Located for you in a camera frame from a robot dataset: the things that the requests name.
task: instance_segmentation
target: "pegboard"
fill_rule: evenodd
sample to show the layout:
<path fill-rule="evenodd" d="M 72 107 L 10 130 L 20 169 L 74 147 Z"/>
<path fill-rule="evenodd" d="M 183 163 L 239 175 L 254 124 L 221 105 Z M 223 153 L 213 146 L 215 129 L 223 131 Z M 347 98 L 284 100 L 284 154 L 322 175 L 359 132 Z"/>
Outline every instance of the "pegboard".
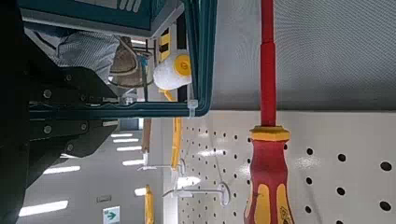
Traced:
<path fill-rule="evenodd" d="M 279 112 L 291 132 L 285 146 L 289 199 L 295 223 L 394 223 L 396 220 L 396 115 L 390 113 Z M 190 189 L 230 187 L 221 207 L 216 195 L 178 199 L 180 224 L 243 223 L 250 191 L 255 111 L 211 111 L 183 120 L 181 158 Z"/>

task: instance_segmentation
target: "ceiling light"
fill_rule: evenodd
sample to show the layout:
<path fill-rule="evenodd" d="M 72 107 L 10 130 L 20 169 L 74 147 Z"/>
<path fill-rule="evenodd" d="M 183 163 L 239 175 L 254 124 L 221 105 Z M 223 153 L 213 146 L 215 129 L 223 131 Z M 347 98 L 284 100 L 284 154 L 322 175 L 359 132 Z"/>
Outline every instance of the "ceiling light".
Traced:
<path fill-rule="evenodd" d="M 57 167 L 57 168 L 49 168 L 44 171 L 44 175 L 52 175 L 52 174 L 60 174 L 60 173 L 68 173 L 79 171 L 81 167 L 79 166 L 67 166 L 67 167 Z"/>
<path fill-rule="evenodd" d="M 123 161 L 122 165 L 130 166 L 130 165 L 143 165 L 145 164 L 144 160 L 135 160 L 135 161 Z"/>
<path fill-rule="evenodd" d="M 113 133 L 111 137 L 132 137 L 132 133 Z"/>
<path fill-rule="evenodd" d="M 23 207 L 20 211 L 20 217 L 62 210 L 65 209 L 67 205 L 68 201 L 60 201 L 56 203 L 43 203 L 40 205 Z"/>
<path fill-rule="evenodd" d="M 131 39 L 131 43 L 133 43 L 133 44 L 146 45 L 146 41 L 134 40 L 134 39 Z"/>
<path fill-rule="evenodd" d="M 138 142 L 137 138 L 125 138 L 125 139 L 114 139 L 113 143 L 127 143 L 127 142 Z"/>
<path fill-rule="evenodd" d="M 146 193 L 147 193 L 146 188 L 134 190 L 134 195 L 136 195 L 136 196 L 144 196 L 144 195 L 146 195 Z"/>
<path fill-rule="evenodd" d="M 142 147 L 117 147 L 117 151 L 135 151 L 141 149 Z"/>

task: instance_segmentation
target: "screwdriver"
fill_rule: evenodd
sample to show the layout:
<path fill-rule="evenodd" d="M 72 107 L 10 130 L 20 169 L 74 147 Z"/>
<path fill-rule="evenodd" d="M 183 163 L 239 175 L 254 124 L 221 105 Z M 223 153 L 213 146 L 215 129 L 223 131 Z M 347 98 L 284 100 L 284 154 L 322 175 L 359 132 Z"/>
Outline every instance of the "screwdriver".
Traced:
<path fill-rule="evenodd" d="M 274 0 L 262 0 L 261 120 L 250 131 L 253 158 L 250 164 L 251 192 L 245 224 L 293 224 L 284 146 L 290 133 L 276 126 L 276 45 Z"/>

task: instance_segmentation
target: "yellow tool handle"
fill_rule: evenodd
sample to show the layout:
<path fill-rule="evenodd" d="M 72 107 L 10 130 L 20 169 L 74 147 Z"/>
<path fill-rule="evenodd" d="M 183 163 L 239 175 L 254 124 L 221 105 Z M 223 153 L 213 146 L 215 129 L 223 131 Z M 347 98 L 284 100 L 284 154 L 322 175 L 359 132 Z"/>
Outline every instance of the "yellow tool handle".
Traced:
<path fill-rule="evenodd" d="M 154 224 L 154 195 L 152 194 L 149 185 L 146 186 L 145 218 L 146 224 Z"/>

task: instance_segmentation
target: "person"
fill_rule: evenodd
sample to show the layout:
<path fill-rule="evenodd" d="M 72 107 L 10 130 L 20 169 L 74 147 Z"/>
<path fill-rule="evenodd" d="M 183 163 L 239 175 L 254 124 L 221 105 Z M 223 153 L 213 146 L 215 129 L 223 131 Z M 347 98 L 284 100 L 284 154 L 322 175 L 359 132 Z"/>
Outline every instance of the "person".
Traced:
<path fill-rule="evenodd" d="M 114 63 L 120 41 L 114 35 L 56 27 L 33 22 L 24 23 L 25 33 L 36 38 L 38 46 L 58 66 L 81 66 L 93 70 L 105 83 Z"/>

